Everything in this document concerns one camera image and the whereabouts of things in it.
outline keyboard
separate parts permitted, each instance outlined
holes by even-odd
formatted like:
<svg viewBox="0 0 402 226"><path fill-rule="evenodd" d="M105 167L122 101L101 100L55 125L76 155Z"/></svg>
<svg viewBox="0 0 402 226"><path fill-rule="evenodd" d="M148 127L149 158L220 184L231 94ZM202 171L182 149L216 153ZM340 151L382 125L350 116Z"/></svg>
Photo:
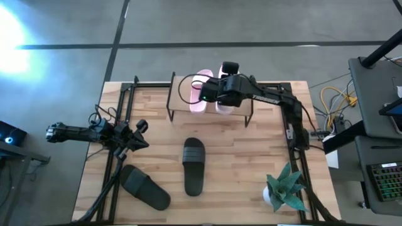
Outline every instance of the keyboard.
<svg viewBox="0 0 402 226"><path fill-rule="evenodd" d="M381 202L402 200L402 162L368 165L367 172Z"/></svg>

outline succulent plant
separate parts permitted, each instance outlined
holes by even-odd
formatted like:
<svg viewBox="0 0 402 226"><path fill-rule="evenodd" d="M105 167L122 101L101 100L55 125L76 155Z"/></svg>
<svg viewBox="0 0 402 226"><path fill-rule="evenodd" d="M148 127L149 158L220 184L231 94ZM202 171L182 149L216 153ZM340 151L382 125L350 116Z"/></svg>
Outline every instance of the succulent plant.
<svg viewBox="0 0 402 226"><path fill-rule="evenodd" d="M290 171L290 163L288 163L282 169L278 179L273 178L272 175L266 175L269 198L274 207L274 212L284 203L295 210L303 210L307 212L308 210L303 202L294 195L296 192L305 188L303 185L296 184L301 173L297 171L290 174Z"/></svg>

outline desk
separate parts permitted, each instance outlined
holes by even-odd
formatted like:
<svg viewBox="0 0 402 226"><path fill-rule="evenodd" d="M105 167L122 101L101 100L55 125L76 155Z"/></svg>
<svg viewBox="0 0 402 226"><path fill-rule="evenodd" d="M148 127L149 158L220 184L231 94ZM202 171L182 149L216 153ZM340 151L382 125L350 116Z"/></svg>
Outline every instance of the desk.
<svg viewBox="0 0 402 226"><path fill-rule="evenodd" d="M402 141L395 139L374 139L364 136L355 138L356 149L363 172L366 194L370 209L374 213L386 215L402 215L401 201L380 202L373 184L367 172L367 165L394 163L402 161L402 148L397 149L372 149L371 146L402 146Z"/></svg>
<svg viewBox="0 0 402 226"><path fill-rule="evenodd" d="M391 62L380 60L372 69L364 68L360 59L349 60L350 73L359 101L362 121L324 142L326 151L335 150L354 140L356 136L402 139L387 116L378 111L385 103L398 100L396 86L402 86L402 68Z"/></svg>
<svg viewBox="0 0 402 226"><path fill-rule="evenodd" d="M303 102L315 122L306 82L292 82L293 94ZM117 107L121 82L105 83L100 100L103 108ZM263 201L266 174L278 176L288 159L281 109L254 102L254 116L247 128L239 116L193 115L179 111L170 122L166 110L168 88L136 88L131 127L140 119L148 121L144 138L150 146L129 152L125 164L133 164L171 195L167 210L157 211L135 199L120 187L115 223L121 224L269 224L299 223L298 212L282 207L273 213ZM303 116L307 129L312 129ZM205 145L205 181L200 196L184 192L182 153L188 137ZM100 149L91 144L89 152ZM340 218L325 155L321 150L306 152L313 189L331 214ZM103 180L107 152L97 154L85 164L73 220L80 218L98 196Z"/></svg>

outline slipper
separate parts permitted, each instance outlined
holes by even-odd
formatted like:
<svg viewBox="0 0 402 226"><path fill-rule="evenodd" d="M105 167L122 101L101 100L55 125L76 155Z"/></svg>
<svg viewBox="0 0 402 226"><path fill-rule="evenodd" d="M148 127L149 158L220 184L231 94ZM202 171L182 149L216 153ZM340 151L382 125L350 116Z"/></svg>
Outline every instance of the slipper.
<svg viewBox="0 0 402 226"><path fill-rule="evenodd" d="M187 195L198 196L204 185L205 147L197 138L184 142L183 150L184 189Z"/></svg>
<svg viewBox="0 0 402 226"><path fill-rule="evenodd" d="M214 77L214 74L211 70L201 70L197 72L197 74ZM209 79L208 77L201 75L195 75L192 79L190 90L190 103L195 103L199 101L202 84ZM203 100L196 104L190 104L190 112L194 114L202 114L205 112L206 109L207 102Z"/></svg>
<svg viewBox="0 0 402 226"><path fill-rule="evenodd" d="M132 165L125 165L120 172L121 186L156 210L165 210L170 204L170 195L148 175Z"/></svg>
<svg viewBox="0 0 402 226"><path fill-rule="evenodd" d="M223 67L223 65L220 66L218 78L227 76L227 74L222 71L222 67ZM234 107L220 105L218 102L215 103L215 110L216 110L216 112L218 112L220 114L228 115L228 114L232 113L233 109L234 109Z"/></svg>

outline wooden table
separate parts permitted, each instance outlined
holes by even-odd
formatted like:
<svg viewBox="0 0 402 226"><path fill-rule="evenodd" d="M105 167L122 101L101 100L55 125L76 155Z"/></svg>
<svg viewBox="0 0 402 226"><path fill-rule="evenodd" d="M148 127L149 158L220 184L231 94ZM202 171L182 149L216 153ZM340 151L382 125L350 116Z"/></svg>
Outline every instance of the wooden table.
<svg viewBox="0 0 402 226"><path fill-rule="evenodd" d="M105 84L101 107L117 107L120 86L121 82ZM317 126L307 82L291 82L291 86ZM266 174L278 176L289 161L280 107L255 101L254 116L247 128L242 117L218 114L196 116L189 112L177 112L175 120L170 122L166 111L167 95L167 88L136 89L131 127L135 127L140 119L147 120L149 129L144 138L150 146L129 152L124 163L141 168L165 189L171 196L170 206L165 211L154 210L120 187L115 223L300 222L298 212L290 207L284 206L273 213L262 196ZM303 115L303 118L304 126L312 129L307 116ZM190 197L184 191L182 153L183 143L188 137L199 138L207 153L204 190L197 197ZM99 149L98 144L91 144L88 154ZM315 193L331 214L340 218L324 152L312 148L306 154ZM81 217L98 196L106 159L107 152L104 151L86 162L73 220ZM306 196L305 205L309 208Z"/></svg>

